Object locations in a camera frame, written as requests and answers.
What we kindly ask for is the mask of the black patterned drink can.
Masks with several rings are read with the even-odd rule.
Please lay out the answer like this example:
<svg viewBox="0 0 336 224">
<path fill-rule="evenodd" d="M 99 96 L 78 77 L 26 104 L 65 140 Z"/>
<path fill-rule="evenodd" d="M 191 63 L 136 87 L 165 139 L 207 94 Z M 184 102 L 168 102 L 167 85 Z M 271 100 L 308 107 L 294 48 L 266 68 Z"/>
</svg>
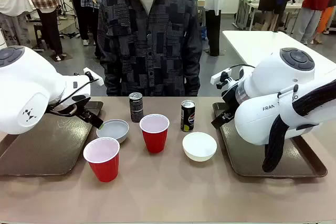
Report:
<svg viewBox="0 0 336 224">
<path fill-rule="evenodd" d="M 143 96 L 139 92 L 129 95 L 130 114 L 132 122 L 139 123 L 143 118 Z"/>
</svg>

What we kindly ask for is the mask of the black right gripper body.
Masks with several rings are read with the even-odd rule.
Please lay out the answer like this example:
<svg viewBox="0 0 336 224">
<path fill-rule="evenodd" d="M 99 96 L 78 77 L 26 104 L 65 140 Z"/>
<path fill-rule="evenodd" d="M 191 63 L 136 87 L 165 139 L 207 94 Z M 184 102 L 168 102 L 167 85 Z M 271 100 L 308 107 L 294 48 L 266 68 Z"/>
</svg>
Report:
<svg viewBox="0 0 336 224">
<path fill-rule="evenodd" d="M 224 118 L 233 119 L 239 103 L 236 99 L 236 89 L 238 85 L 234 85 L 226 91 L 222 92 L 222 99 L 224 100 L 227 108 L 224 110 Z"/>
</svg>

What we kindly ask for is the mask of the bystander in orange trousers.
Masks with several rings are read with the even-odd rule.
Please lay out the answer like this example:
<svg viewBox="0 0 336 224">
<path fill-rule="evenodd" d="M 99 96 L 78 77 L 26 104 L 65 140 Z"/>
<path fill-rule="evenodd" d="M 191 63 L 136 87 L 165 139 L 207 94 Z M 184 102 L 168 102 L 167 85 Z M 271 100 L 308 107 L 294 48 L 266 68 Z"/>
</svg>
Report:
<svg viewBox="0 0 336 224">
<path fill-rule="evenodd" d="M 324 30 L 326 29 L 327 23 L 329 21 L 329 19 L 332 16 L 332 13 L 335 9 L 335 6 L 331 6 L 331 7 L 327 7 L 321 14 L 321 18 L 319 21 L 319 24 L 317 26 L 317 30 L 313 39 L 313 42 L 316 44 L 321 44 L 322 40 L 321 40 L 321 35 L 324 32 Z"/>
</svg>

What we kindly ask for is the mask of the black Pepsi can yellow accent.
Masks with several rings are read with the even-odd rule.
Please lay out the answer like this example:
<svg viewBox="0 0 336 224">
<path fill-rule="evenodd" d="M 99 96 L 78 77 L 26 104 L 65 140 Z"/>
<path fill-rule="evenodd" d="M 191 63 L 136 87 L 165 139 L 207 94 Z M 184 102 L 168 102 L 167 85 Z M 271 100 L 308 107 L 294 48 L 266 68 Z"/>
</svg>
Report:
<svg viewBox="0 0 336 224">
<path fill-rule="evenodd" d="M 184 100 L 181 103 L 181 130 L 191 132 L 194 130 L 195 121 L 195 102 L 192 100 Z"/>
</svg>

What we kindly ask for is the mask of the grey-white bowl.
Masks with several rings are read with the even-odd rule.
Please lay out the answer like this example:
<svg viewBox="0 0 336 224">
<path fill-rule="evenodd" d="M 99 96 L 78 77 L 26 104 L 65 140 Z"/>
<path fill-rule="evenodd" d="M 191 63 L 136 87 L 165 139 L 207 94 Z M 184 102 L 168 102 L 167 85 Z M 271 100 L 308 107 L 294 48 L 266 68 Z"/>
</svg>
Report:
<svg viewBox="0 0 336 224">
<path fill-rule="evenodd" d="M 121 119 L 111 119 L 105 121 L 99 129 L 96 129 L 96 135 L 100 137 L 111 137 L 119 143 L 124 142 L 128 137 L 129 125 Z"/>
</svg>

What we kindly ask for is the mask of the person in dark patchwork shirt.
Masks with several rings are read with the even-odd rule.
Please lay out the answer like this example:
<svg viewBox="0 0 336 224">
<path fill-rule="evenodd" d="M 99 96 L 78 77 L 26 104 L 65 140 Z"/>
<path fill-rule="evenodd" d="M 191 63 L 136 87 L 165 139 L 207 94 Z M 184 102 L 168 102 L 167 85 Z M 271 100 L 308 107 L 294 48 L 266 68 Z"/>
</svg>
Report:
<svg viewBox="0 0 336 224">
<path fill-rule="evenodd" d="M 196 0 L 102 0 L 98 45 L 121 62 L 120 96 L 187 97 L 183 62 L 202 54 Z"/>
</svg>

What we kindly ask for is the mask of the brown plastic tray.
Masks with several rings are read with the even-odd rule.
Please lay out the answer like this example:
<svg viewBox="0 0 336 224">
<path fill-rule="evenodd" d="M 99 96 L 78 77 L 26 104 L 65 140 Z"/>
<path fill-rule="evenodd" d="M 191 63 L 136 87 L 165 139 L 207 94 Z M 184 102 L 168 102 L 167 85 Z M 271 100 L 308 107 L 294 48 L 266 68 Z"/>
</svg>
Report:
<svg viewBox="0 0 336 224">
<path fill-rule="evenodd" d="M 324 177 L 328 173 L 323 162 L 301 136 L 285 140 L 280 163 L 275 170 L 266 173 L 262 169 L 265 150 L 263 146 L 252 145 L 243 140 L 236 131 L 234 121 L 223 124 L 220 132 L 231 166 L 240 176 L 299 179 Z"/>
<path fill-rule="evenodd" d="M 72 170 L 91 124 L 46 114 L 30 131 L 0 137 L 0 176 L 56 176 Z"/>
</svg>

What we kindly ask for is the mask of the white bowl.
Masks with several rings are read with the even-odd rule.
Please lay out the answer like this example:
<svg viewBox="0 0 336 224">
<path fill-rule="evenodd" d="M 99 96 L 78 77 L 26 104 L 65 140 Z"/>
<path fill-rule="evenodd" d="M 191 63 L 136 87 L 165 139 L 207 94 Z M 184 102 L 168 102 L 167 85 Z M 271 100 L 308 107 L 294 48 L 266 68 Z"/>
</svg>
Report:
<svg viewBox="0 0 336 224">
<path fill-rule="evenodd" d="M 217 150 L 215 139 L 203 132 L 189 133 L 183 138 L 182 146 L 186 156 L 196 162 L 211 159 Z"/>
</svg>

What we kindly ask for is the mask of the black stool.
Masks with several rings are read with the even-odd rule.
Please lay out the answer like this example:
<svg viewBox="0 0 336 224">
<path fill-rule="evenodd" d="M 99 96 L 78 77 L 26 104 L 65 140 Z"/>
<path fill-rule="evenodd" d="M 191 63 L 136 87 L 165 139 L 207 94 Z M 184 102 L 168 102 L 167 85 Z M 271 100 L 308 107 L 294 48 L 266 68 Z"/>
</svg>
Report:
<svg viewBox="0 0 336 224">
<path fill-rule="evenodd" d="M 35 46 L 36 51 L 48 50 L 48 45 L 43 37 L 43 26 L 41 23 L 34 24 L 34 33 L 37 43 Z"/>
</svg>

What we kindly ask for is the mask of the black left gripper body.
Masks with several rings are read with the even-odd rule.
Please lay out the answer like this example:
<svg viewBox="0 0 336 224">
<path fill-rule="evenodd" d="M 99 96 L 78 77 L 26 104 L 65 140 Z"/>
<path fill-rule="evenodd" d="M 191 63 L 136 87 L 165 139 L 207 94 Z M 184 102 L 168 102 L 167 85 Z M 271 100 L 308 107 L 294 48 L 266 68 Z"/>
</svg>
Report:
<svg viewBox="0 0 336 224">
<path fill-rule="evenodd" d="M 49 106 L 49 114 L 63 116 L 63 117 L 73 117 L 73 116 L 82 116 L 86 113 L 85 105 L 89 100 L 82 100 L 79 102 L 75 102 L 74 104 L 63 108 L 58 109 L 57 107 L 53 108 L 51 105 Z"/>
</svg>

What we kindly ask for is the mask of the person's right forearm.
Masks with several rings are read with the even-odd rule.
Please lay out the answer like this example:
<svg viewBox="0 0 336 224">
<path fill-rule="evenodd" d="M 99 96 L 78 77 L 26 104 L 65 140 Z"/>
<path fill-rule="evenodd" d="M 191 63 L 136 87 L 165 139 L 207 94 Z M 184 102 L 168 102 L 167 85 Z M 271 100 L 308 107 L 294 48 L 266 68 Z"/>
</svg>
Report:
<svg viewBox="0 0 336 224">
<path fill-rule="evenodd" d="M 107 96 L 117 97 L 121 95 L 122 65 L 119 60 L 111 61 L 101 58 L 100 64 L 104 68 L 104 84 L 107 88 Z"/>
</svg>

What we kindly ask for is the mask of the red plastic cup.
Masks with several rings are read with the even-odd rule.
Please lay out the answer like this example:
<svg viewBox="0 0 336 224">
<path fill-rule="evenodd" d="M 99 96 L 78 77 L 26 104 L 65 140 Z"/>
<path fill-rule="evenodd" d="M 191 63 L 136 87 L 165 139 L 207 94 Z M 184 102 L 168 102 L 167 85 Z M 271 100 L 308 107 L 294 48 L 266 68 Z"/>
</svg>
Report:
<svg viewBox="0 0 336 224">
<path fill-rule="evenodd" d="M 170 126 L 169 119 L 161 114 L 149 114 L 141 119 L 139 126 L 148 151 L 150 153 L 163 151 Z"/>
<path fill-rule="evenodd" d="M 111 137 L 92 140 L 83 150 L 83 157 L 101 182 L 114 180 L 119 171 L 119 142 Z"/>
</svg>

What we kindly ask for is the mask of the background white work table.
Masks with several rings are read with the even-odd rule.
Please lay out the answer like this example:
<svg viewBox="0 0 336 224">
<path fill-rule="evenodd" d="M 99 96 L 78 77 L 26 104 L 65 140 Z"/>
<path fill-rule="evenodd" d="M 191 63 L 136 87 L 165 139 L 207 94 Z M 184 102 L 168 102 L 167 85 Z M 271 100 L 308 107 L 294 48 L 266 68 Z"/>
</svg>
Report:
<svg viewBox="0 0 336 224">
<path fill-rule="evenodd" d="M 259 0 L 239 0 L 238 9 L 235 16 L 235 21 L 232 23 L 239 30 L 252 30 L 253 22 L 255 20 L 255 14 L 261 13 L 258 9 Z M 284 25 L 281 26 L 281 31 L 286 32 L 289 26 L 290 20 L 294 18 L 294 24 L 291 28 L 292 33 L 297 15 L 302 7 L 300 3 L 287 3 L 284 14 Z"/>
</svg>

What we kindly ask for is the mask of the person's left forearm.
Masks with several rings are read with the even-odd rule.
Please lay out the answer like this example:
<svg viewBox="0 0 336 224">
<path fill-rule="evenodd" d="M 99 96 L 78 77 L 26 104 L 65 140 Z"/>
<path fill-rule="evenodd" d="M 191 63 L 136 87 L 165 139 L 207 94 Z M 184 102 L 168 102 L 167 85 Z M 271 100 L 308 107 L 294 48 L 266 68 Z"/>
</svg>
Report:
<svg viewBox="0 0 336 224">
<path fill-rule="evenodd" d="M 198 95 L 201 86 L 199 80 L 200 74 L 200 59 L 193 58 L 183 62 L 183 72 L 185 78 L 185 95 L 188 97 L 195 97 Z"/>
</svg>

